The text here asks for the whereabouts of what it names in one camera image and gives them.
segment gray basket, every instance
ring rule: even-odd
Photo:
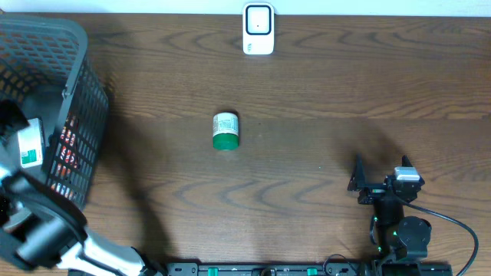
[[[44,128],[44,162],[26,170],[80,209],[108,114],[86,53],[87,34],[72,21],[0,15],[0,100],[16,101]],[[17,139],[7,151],[20,162]]]

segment green cap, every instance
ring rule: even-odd
[[[218,150],[235,150],[239,147],[239,137],[230,133],[217,134],[213,137],[213,147]]]

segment white wall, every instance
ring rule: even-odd
[[[7,12],[240,14],[244,0],[0,0]],[[270,0],[279,15],[491,16],[491,0]]]

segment black square outline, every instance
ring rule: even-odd
[[[249,16],[248,16],[248,12],[249,12],[249,8],[268,8],[269,10],[269,30],[268,32],[266,33],[258,33],[258,34],[251,34],[249,32],[249,29],[248,29],[248,26],[249,26],[249,23],[248,23],[248,20],[249,20]],[[272,16],[271,15],[271,8],[268,6],[268,5],[250,5],[248,6],[246,9],[245,9],[245,32],[248,34],[248,35],[269,35],[271,34],[271,23],[272,23]]]

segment wood grain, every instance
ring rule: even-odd
[[[94,230],[160,261],[366,258],[354,154],[375,180],[407,154],[427,181],[415,203],[474,228],[469,275],[491,271],[491,19],[277,16],[275,52],[251,57],[235,15],[44,16],[87,30],[114,98]],[[241,145],[219,152],[212,116],[227,109]],[[429,259],[460,270],[471,237],[406,213],[431,222]]]

